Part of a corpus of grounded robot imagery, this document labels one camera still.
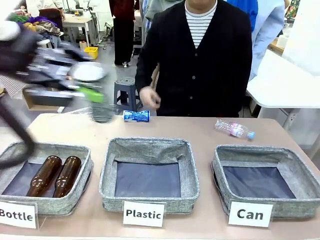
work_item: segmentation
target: red jacket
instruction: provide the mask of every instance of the red jacket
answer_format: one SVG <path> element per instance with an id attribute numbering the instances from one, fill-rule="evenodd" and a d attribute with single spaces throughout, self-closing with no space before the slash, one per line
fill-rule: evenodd
<path id="1" fill-rule="evenodd" d="M 111 15 L 122 19 L 135 19 L 135 10 L 139 9 L 139 0 L 109 0 Z"/>

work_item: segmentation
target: blue jacket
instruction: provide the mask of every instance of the blue jacket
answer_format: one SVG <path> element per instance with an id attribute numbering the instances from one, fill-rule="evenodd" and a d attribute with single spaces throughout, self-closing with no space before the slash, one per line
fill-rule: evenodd
<path id="1" fill-rule="evenodd" d="M 227 0 L 227 2 L 242 11 L 250 17 L 251 32 L 254 31 L 256 25 L 256 18 L 258 15 L 258 1 L 257 0 Z"/>

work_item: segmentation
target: crushed plastic bottle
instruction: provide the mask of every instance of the crushed plastic bottle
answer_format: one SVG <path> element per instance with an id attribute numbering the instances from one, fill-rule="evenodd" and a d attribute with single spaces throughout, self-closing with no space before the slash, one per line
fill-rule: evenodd
<path id="1" fill-rule="evenodd" d="M 237 138 L 246 138 L 252 140 L 256 135 L 254 131 L 249 131 L 246 126 L 223 119 L 218 119 L 214 127 L 218 131 L 225 132 Z"/>

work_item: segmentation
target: gray fabric basket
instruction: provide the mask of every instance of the gray fabric basket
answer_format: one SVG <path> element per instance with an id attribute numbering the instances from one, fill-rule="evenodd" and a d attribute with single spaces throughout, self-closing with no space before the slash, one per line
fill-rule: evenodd
<path id="1" fill-rule="evenodd" d="M 223 167 L 277 168 L 295 198 L 258 198 L 235 195 Z M 286 148 L 218 145 L 212 162 L 223 210 L 229 214 L 231 201 L 273 204 L 274 219 L 312 218 L 320 206 L 320 183 L 294 152 Z"/>
<path id="2" fill-rule="evenodd" d="M 23 151 L 24 144 L 17 142 L 11 144 L 1 155 L 1 159 L 8 158 Z M 91 176 L 94 163 L 91 160 L 91 150 L 85 146 L 66 145 L 58 143 L 37 143 L 36 151 L 28 159 L 29 163 L 42 164 L 50 155 L 56 155 L 62 159 L 62 164 L 69 156 L 77 156 L 82 165 L 71 191 L 64 197 L 27 197 L 0 195 L 0 201 L 16 201 L 22 203 L 36 203 L 39 215 L 67 216 L 75 209 L 83 191 L 86 189 Z M 2 194 L 10 182 L 15 178 L 24 163 L 16 166 L 0 169 L 0 194 Z"/>
<path id="3" fill-rule="evenodd" d="M 118 162 L 140 164 L 178 163 L 180 197 L 116 197 Z M 103 207 L 122 212 L 124 201 L 165 203 L 167 214 L 189 214 L 200 187 L 190 144 L 182 139 L 118 137 L 109 142 L 102 167 L 99 192 Z"/>

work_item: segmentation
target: black cardigan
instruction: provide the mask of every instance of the black cardigan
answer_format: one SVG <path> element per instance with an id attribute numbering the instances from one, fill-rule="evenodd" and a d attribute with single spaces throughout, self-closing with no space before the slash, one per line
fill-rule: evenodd
<path id="1" fill-rule="evenodd" d="M 135 85 L 138 92 L 149 86 L 160 63 L 158 116 L 239 116 L 251 71 L 251 25 L 240 9 L 217 1 L 197 49 L 184 1 L 154 16 L 138 58 Z"/>

